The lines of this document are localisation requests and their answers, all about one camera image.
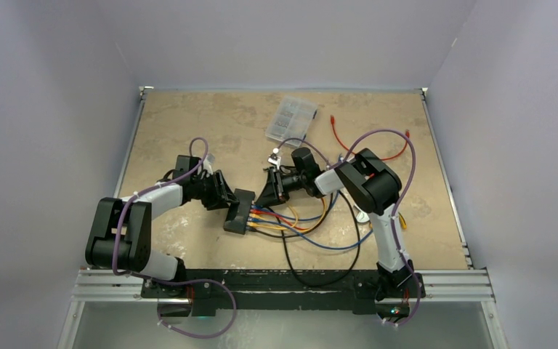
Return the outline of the black network switch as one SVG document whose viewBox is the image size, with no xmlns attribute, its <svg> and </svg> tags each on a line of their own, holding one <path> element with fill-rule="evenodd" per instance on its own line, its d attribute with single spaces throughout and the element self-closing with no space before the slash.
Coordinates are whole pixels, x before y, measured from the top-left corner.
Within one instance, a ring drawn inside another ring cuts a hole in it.
<svg viewBox="0 0 558 349">
<path fill-rule="evenodd" d="M 228 207 L 223 230 L 244 235 L 248 228 L 251 208 L 256 194 L 253 191 L 236 189 L 234 195 L 236 202 Z"/>
</svg>

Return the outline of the clear plastic parts box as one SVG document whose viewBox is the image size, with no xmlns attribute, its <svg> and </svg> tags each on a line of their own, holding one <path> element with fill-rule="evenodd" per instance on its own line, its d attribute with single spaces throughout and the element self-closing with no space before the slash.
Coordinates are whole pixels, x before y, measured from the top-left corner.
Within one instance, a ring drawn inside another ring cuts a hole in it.
<svg viewBox="0 0 558 349">
<path fill-rule="evenodd" d="M 266 128 L 265 136 L 277 142 L 290 138 L 285 145 L 299 147 L 307 136 L 309 126 L 317 113 L 318 104 L 297 97 L 285 96 Z"/>
</svg>

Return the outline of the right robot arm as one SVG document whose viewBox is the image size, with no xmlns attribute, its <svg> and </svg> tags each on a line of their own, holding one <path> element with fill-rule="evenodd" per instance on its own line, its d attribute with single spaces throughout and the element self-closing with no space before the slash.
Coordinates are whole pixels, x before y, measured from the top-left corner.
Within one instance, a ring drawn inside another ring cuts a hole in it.
<svg viewBox="0 0 558 349">
<path fill-rule="evenodd" d="M 309 148 L 297 148 L 291 158 L 294 165 L 288 172 L 277 167 L 267 169 L 267 182 L 255 204 L 263 207 L 284 204 L 295 190 L 304 189 L 310 196 L 322 198 L 345 189 L 372 224 L 381 291 L 395 296 L 404 290 L 411 274 L 396 250 L 398 234 L 392 231 L 397 226 L 391 222 L 402 189 L 397 174 L 368 148 L 327 171 L 318 166 Z"/>
</svg>

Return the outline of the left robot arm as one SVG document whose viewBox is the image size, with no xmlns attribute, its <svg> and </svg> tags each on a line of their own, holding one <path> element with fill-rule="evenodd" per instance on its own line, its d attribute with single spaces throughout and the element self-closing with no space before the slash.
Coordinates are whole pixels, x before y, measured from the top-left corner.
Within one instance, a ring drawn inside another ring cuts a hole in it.
<svg viewBox="0 0 558 349">
<path fill-rule="evenodd" d="M 185 263 L 152 247 L 152 221 L 192 200 L 208 211 L 239 204 L 221 171 L 211 171 L 197 156 L 179 155 L 175 167 L 150 190 L 99 201 L 85 248 L 86 262 L 157 279 L 169 297 L 181 296 L 187 290 Z"/>
</svg>

